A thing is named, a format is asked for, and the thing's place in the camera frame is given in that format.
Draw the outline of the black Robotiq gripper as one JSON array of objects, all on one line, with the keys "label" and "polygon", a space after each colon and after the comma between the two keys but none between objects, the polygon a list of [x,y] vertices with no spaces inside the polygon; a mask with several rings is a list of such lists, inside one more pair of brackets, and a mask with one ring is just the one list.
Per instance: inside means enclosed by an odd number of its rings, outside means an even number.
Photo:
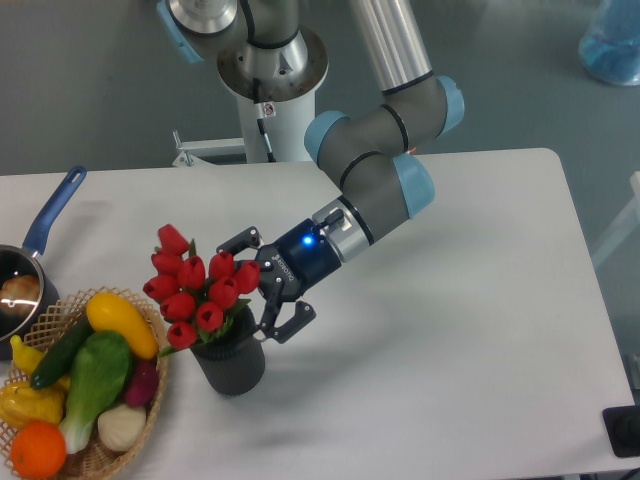
[{"label": "black Robotiq gripper", "polygon": [[261,342],[273,340],[285,344],[316,318],[314,307],[298,298],[340,268],[341,261],[311,219],[305,219],[273,243],[262,245],[258,229],[250,226],[220,244],[216,252],[231,254],[234,263],[241,265],[246,260],[238,254],[252,249],[258,251],[255,257],[258,263],[262,266],[270,264],[261,271],[258,289],[267,299],[276,279],[280,278],[283,284],[281,300],[285,303],[278,311],[265,307],[263,317],[257,321],[255,337]]}]

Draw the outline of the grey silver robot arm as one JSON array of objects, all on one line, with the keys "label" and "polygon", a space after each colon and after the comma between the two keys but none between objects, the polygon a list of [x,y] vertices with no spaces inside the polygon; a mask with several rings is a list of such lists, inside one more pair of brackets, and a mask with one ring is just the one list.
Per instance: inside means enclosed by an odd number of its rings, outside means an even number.
[{"label": "grey silver robot arm", "polygon": [[284,343],[314,318],[303,295],[342,264],[414,217],[433,199],[430,175],[412,148],[464,115],[456,83],[433,73],[411,5],[353,1],[350,10],[383,102],[352,119],[317,113],[328,70],[321,39],[299,21],[294,1],[161,1],[158,14],[191,63],[213,58],[235,96],[250,163],[311,161],[339,196],[270,244],[247,229],[225,242],[252,248],[265,307],[248,328]]}]

